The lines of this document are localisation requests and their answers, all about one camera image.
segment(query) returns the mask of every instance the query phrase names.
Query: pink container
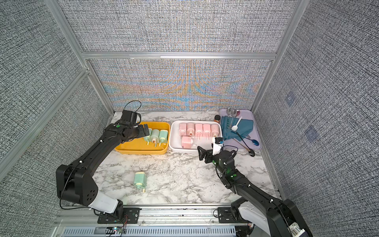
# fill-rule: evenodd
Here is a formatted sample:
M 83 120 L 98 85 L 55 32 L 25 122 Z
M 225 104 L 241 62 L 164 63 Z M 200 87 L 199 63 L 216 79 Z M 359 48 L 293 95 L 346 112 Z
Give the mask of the pink container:
M 210 137 L 210 136 L 211 136 L 211 125 L 203 124 L 203 137 Z
M 195 124 L 192 122 L 187 123 L 187 136 L 193 136 L 195 134 Z
M 203 124 L 195 124 L 195 135 L 199 138 L 203 136 Z
M 180 137 L 187 134 L 187 124 L 185 122 L 179 123 L 179 134 Z
M 211 135 L 212 137 L 217 137 L 218 134 L 220 133 L 218 125 L 217 124 L 212 124 L 211 126 Z
M 182 147 L 184 149 L 191 149 L 192 143 L 193 143 L 192 137 L 187 137 L 187 136 L 182 137 Z

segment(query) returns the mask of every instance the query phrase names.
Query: gray fabric wall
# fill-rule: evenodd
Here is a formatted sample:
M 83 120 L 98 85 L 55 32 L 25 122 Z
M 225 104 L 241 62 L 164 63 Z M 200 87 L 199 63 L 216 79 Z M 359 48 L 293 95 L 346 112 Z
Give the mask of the gray fabric wall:
M 47 236 L 60 211 L 55 171 L 102 134 L 109 114 L 83 79 L 0 183 L 0 236 Z
M 316 237 L 379 235 L 379 2 L 311 0 L 256 112 Z
M 81 66 L 44 1 L 1 1 L 0 9 L 1 159 Z M 48 235 L 60 209 L 56 168 L 88 149 L 108 118 L 85 78 L 0 182 L 0 236 Z
M 269 60 L 90 60 L 115 110 L 251 109 Z
M 297 0 L 58 0 L 84 51 L 275 52 Z
M 0 160 L 81 66 L 44 1 L 0 2 Z

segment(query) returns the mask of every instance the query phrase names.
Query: marble countertop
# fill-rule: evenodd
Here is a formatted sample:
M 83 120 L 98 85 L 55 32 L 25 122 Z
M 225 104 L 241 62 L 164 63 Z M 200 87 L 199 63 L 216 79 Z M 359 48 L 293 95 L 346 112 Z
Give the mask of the marble countertop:
M 143 121 L 175 120 L 213 121 L 214 111 L 141 112 Z M 112 122 L 120 119 L 115 113 Z M 260 151 L 251 157 L 239 151 L 236 168 L 253 184 L 276 196 Z M 144 171 L 147 188 L 143 193 L 133 186 L 134 174 Z M 107 195 L 125 204 L 228 203 L 240 196 L 226 189 L 216 175 L 215 167 L 199 161 L 197 154 L 175 153 L 170 148 L 164 155 L 122 155 L 112 151 L 96 170 L 93 178 Z

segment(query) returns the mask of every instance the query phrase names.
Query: blue cloth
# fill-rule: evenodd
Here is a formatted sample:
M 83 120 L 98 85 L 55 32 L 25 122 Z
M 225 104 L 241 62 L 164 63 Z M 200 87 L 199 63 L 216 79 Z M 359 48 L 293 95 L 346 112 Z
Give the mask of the blue cloth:
M 239 119 L 234 118 L 233 119 L 233 125 L 236 125 Z M 233 131 L 232 129 L 229 129 L 228 126 L 232 122 L 232 117 L 223 116 L 221 117 L 221 131 L 222 131 L 222 137 L 224 140 L 229 139 L 237 139 L 238 141 L 242 141 L 242 139 L 235 133 L 238 132 L 242 138 L 246 137 L 251 131 L 253 131 L 254 121 L 249 119 L 241 119 L 240 123 L 238 124 L 237 131 Z

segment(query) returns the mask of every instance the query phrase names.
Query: barcode label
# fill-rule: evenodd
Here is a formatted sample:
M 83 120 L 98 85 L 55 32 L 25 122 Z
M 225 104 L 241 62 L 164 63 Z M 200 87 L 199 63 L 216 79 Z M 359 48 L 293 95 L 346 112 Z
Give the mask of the barcode label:
M 291 233 L 293 236 L 296 236 L 297 234 L 299 234 L 301 232 L 301 230 L 297 227 L 297 226 L 294 226 L 292 229 L 291 229 Z

